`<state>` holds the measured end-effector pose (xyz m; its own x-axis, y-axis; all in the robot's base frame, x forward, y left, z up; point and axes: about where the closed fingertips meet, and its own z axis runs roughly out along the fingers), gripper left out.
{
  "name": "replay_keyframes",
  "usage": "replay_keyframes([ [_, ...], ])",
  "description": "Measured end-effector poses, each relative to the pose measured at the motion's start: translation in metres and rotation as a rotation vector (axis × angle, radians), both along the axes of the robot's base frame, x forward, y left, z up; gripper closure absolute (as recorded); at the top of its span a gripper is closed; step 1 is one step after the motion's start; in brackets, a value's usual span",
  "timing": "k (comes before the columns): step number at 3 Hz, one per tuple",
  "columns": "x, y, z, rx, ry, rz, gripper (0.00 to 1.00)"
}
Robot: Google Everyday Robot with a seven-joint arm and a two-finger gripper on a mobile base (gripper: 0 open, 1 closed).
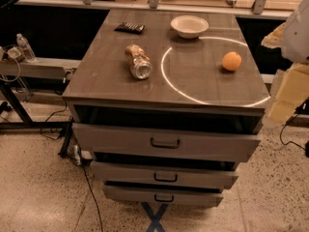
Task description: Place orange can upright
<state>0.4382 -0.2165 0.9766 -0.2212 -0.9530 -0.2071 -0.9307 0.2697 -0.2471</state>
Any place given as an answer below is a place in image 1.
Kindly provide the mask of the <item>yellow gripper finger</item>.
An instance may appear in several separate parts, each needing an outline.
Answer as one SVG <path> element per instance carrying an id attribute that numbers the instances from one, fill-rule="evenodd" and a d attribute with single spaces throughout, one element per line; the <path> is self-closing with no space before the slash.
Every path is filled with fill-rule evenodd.
<path id="1" fill-rule="evenodd" d="M 295 110 L 309 98 L 309 65 L 293 63 L 284 72 L 268 117 L 285 124 Z"/>

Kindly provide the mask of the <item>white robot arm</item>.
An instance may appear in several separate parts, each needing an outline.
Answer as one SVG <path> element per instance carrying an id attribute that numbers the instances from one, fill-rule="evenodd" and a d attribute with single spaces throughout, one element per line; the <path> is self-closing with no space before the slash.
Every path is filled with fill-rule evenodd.
<path id="1" fill-rule="evenodd" d="M 292 62 L 284 72 L 268 117 L 286 123 L 309 98 L 309 0 L 302 0 L 287 20 L 265 36 L 262 46 L 281 49 Z"/>

